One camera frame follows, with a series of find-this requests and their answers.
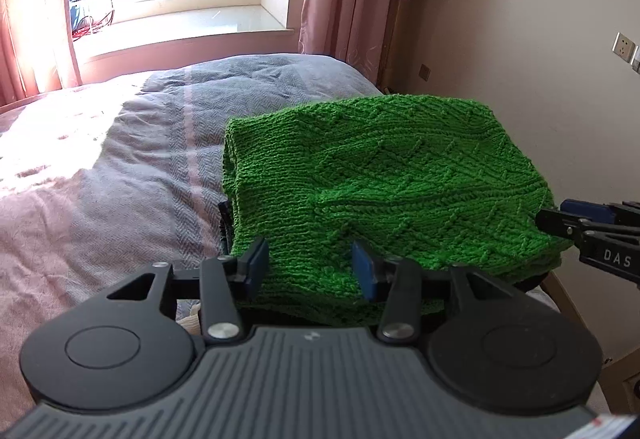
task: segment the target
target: sunlight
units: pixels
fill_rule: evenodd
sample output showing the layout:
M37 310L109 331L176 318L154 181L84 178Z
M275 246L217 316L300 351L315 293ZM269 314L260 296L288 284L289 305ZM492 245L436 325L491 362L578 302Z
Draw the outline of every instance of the sunlight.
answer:
M7 129L0 117L0 197L51 187L94 167L108 130L133 86L61 90L23 107Z

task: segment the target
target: pink bedsheet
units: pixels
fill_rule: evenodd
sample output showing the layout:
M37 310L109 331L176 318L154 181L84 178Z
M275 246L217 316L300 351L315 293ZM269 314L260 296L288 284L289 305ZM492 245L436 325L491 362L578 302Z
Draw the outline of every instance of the pink bedsheet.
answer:
M374 94L331 58L272 54L122 76L0 114L0 431L33 405L18 367L33 329L142 265L218 254L230 116Z

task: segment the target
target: ribbed plastic surface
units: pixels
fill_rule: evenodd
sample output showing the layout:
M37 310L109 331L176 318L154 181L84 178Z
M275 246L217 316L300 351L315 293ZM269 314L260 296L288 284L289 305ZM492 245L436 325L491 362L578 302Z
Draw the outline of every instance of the ribbed plastic surface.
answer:
M533 418L473 408L441 389L415 351L365 329L262 327L208 351L187 382L145 408L88 416L41 405L5 437L558 439L590 419L583 408Z

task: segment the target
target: blue gripper pad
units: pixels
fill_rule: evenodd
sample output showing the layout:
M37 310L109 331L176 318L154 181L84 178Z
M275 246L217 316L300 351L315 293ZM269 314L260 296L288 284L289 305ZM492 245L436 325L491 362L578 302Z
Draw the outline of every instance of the blue gripper pad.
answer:
M594 223L615 224L616 214L604 204L567 199L560 204L560 211L591 219Z
M351 268L365 299L370 302L376 301L378 299L378 282L374 275L373 258L360 247L358 242L351 244Z

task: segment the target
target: knit pattern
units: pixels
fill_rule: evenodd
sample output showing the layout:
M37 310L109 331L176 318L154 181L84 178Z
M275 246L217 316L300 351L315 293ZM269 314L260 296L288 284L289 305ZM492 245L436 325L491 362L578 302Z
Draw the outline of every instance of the knit pattern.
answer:
M270 246L255 304L319 323L380 317L351 272L354 239L428 269L466 263L509 281L555 267L568 247L536 229L551 191L476 101L377 96L232 119L223 166L232 252L257 235Z

